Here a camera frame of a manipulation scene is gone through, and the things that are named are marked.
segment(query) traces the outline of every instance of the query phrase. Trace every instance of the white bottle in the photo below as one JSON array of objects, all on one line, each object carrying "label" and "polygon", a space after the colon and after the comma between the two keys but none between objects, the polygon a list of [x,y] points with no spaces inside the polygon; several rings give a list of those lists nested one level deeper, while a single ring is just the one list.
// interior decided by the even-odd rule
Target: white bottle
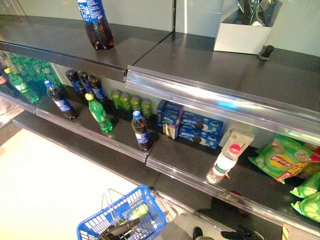
[{"label": "white bottle", "polygon": [[240,152],[241,147],[238,144],[232,144],[228,149],[222,151],[206,175],[207,181],[210,184],[216,184],[227,176],[228,172],[236,165]]}]

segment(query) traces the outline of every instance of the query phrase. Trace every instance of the shopping basket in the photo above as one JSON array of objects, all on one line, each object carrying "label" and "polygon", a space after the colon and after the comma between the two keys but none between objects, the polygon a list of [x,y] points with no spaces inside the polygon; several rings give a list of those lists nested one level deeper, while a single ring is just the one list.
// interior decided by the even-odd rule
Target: shopping basket
[{"label": "shopping basket", "polygon": [[148,213],[140,219],[134,234],[128,240],[153,240],[160,236],[166,225],[166,217],[151,196],[149,189],[140,185],[95,215],[82,221],[77,227],[78,240],[96,240],[110,225],[121,219],[129,219],[130,213],[146,204]]}]

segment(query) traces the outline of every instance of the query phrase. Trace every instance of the blue bottle cap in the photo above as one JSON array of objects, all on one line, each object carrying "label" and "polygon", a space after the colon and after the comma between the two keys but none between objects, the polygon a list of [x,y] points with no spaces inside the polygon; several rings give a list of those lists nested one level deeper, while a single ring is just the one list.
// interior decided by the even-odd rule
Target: blue bottle cap
[{"label": "blue bottle cap", "polygon": [[134,111],[134,112],[132,113],[132,115],[133,115],[133,118],[134,118],[134,119],[139,119],[139,118],[141,118],[141,113],[140,113],[139,111]]},{"label": "blue bottle cap", "polygon": [[50,82],[49,80],[45,80],[45,81],[44,81],[44,85],[45,85],[46,87],[50,87],[50,86],[52,86],[52,82]]}]

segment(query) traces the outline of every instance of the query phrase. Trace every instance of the green chip bag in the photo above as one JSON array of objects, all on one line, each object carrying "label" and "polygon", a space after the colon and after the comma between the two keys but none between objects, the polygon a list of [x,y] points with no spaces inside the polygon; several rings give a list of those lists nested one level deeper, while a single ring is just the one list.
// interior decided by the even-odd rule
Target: green chip bag
[{"label": "green chip bag", "polygon": [[300,214],[320,223],[320,192],[308,196],[302,201],[297,201],[291,206]]},{"label": "green chip bag", "polygon": [[295,187],[290,191],[293,195],[299,198],[306,198],[320,189],[320,171],[316,172],[312,177],[302,183],[300,186]]},{"label": "green chip bag", "polygon": [[257,157],[249,157],[250,162],[281,183],[298,174],[308,163],[319,161],[311,150],[280,134],[258,153]]}]

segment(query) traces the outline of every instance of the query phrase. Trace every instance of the green bottle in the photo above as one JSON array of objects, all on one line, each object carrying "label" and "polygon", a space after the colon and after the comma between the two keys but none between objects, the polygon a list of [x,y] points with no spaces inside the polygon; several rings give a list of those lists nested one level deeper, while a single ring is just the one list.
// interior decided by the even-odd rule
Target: green bottle
[{"label": "green bottle", "polygon": [[26,85],[22,77],[11,72],[10,68],[4,70],[9,75],[10,82],[32,104],[39,101],[39,97]]},{"label": "green bottle", "polygon": [[104,133],[110,132],[114,127],[112,126],[102,104],[95,100],[92,93],[86,93],[85,98],[89,101],[89,110],[94,119],[99,123],[101,130]]}]

